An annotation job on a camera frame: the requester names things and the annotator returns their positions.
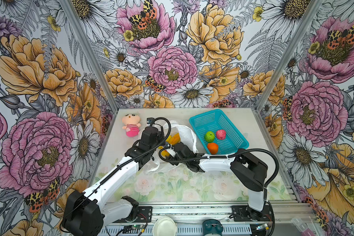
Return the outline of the yellow banana fruit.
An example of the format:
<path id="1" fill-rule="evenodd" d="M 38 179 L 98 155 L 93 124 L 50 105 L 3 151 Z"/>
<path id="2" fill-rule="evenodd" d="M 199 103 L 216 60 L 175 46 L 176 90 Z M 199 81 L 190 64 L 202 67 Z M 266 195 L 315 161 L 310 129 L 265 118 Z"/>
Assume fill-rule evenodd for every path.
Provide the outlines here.
<path id="1" fill-rule="evenodd" d="M 166 142 L 172 146 L 179 143 L 180 141 L 181 141 L 181 138 L 180 138 L 179 133 L 175 134 L 174 136 L 170 135 L 166 140 Z M 170 154 L 166 150 L 164 150 L 161 152 L 161 155 L 162 155 L 162 157 L 169 157 Z"/>

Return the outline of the orange fruit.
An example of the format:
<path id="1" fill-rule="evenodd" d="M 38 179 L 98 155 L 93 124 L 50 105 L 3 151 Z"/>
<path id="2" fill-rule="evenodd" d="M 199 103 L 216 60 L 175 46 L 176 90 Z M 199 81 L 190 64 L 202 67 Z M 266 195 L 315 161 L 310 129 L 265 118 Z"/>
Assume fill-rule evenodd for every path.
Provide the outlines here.
<path id="1" fill-rule="evenodd" d="M 208 143 L 207 144 L 207 149 L 210 152 L 210 154 L 215 155 L 219 151 L 219 145 L 216 143 Z"/>

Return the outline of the green fruit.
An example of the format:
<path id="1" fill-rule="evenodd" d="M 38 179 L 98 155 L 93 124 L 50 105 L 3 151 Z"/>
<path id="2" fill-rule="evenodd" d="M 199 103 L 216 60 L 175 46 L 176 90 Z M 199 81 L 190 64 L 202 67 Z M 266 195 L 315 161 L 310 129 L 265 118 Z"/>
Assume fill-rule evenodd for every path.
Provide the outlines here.
<path id="1" fill-rule="evenodd" d="M 204 140 L 207 143 L 213 143 L 215 140 L 215 134 L 212 131 L 208 131 L 205 135 L 204 135 Z"/>

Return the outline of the pink red round fruit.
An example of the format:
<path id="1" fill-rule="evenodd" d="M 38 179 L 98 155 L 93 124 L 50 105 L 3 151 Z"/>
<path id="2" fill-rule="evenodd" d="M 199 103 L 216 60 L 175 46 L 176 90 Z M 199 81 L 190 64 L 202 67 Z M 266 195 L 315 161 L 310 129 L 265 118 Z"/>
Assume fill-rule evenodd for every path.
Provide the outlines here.
<path id="1" fill-rule="evenodd" d="M 221 129 L 221 130 L 216 131 L 216 138 L 218 140 L 224 140 L 224 139 L 226 139 L 226 136 L 227 136 L 227 133 L 225 130 Z"/>

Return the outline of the teal plastic mesh basket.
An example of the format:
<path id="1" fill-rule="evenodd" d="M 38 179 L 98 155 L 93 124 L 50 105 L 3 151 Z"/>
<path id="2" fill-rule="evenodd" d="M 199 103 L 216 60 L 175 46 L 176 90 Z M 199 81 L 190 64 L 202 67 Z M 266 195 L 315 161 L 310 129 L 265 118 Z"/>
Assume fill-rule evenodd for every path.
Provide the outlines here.
<path id="1" fill-rule="evenodd" d="M 246 138 L 219 109 L 193 116 L 189 122 L 210 154 L 230 154 L 249 147 Z"/>

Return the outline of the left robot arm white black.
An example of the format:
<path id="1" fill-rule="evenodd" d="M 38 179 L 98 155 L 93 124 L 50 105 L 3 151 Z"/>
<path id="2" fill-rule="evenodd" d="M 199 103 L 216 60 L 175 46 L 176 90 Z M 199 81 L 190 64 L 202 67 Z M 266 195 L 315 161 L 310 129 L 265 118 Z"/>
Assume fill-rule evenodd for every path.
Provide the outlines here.
<path id="1" fill-rule="evenodd" d="M 97 236 L 101 229 L 116 221 L 133 222 L 138 218 L 139 203 L 124 196 L 109 203 L 113 194 L 147 164 L 155 150 L 165 143 L 162 128 L 147 126 L 118 165 L 99 182 L 72 192 L 66 202 L 61 230 L 74 236 Z"/>

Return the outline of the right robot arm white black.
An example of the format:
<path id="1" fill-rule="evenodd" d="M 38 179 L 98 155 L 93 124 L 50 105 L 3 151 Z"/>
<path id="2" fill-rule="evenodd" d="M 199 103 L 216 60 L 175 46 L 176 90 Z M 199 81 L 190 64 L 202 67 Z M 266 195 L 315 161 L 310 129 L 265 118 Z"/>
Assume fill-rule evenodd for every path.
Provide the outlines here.
<path id="1" fill-rule="evenodd" d="M 173 165 L 185 164 L 189 170 L 198 172 L 231 172 L 247 188 L 248 204 L 239 212 L 249 221 L 259 221 L 266 204 L 266 176 L 268 166 L 249 149 L 238 149 L 232 154 L 194 153 L 190 148 L 178 143 L 159 151 L 161 160 Z"/>

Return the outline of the pink plush doll toy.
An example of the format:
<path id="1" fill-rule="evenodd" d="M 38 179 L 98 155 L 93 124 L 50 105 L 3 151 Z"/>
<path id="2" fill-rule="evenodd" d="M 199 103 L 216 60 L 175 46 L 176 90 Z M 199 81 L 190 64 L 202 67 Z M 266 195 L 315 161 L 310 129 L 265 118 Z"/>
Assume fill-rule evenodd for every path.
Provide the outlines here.
<path id="1" fill-rule="evenodd" d="M 135 137 L 140 131 L 140 117 L 136 114 L 127 114 L 122 118 L 123 129 L 128 137 Z"/>

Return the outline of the white round cup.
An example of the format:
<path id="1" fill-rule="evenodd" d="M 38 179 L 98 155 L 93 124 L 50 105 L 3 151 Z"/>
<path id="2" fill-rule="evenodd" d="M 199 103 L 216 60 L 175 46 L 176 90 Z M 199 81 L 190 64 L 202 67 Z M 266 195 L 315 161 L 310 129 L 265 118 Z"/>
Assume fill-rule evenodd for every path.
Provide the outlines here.
<path id="1" fill-rule="evenodd" d="M 152 229 L 153 236 L 176 236 L 177 225 L 170 217 L 159 218 Z"/>

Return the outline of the dark teal round container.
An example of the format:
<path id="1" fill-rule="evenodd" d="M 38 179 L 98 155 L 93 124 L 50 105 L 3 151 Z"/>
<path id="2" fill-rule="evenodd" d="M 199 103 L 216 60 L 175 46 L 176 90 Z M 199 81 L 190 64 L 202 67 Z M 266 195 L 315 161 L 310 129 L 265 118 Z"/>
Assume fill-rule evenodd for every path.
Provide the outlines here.
<path id="1" fill-rule="evenodd" d="M 203 236 L 222 236 L 224 227 L 216 219 L 208 219 L 202 223 Z"/>

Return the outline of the pink object bottom right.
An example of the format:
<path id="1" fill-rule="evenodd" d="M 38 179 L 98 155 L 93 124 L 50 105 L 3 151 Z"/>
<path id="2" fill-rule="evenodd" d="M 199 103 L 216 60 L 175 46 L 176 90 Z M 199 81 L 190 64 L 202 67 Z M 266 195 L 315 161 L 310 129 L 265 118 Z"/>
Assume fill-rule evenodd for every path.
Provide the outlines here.
<path id="1" fill-rule="evenodd" d="M 301 218 L 292 218 L 291 222 L 298 229 L 302 236 L 315 236 L 315 233 L 303 222 Z"/>

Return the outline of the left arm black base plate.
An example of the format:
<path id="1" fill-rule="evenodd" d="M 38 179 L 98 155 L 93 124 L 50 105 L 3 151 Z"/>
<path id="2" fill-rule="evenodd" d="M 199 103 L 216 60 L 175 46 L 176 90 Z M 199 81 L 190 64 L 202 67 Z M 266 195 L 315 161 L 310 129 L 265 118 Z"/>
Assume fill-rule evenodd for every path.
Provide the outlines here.
<path id="1" fill-rule="evenodd" d="M 120 222 L 122 223 L 124 222 L 150 223 L 151 222 L 152 211 L 153 211 L 152 206 L 141 206 L 139 205 L 138 201 L 136 201 L 135 199 L 129 196 L 122 197 L 122 200 L 126 200 L 127 202 L 129 202 L 132 206 L 132 209 L 129 215 L 126 218 L 122 218 Z"/>

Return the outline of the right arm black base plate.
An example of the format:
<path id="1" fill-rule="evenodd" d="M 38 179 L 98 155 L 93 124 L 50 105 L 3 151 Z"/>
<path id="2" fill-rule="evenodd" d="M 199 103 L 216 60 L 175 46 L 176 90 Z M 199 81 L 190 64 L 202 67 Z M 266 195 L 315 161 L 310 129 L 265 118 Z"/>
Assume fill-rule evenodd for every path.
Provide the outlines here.
<path id="1" fill-rule="evenodd" d="M 235 222 L 271 222 L 273 220 L 270 206 L 264 206 L 261 212 L 245 205 L 231 206 L 231 210 L 229 218 Z"/>

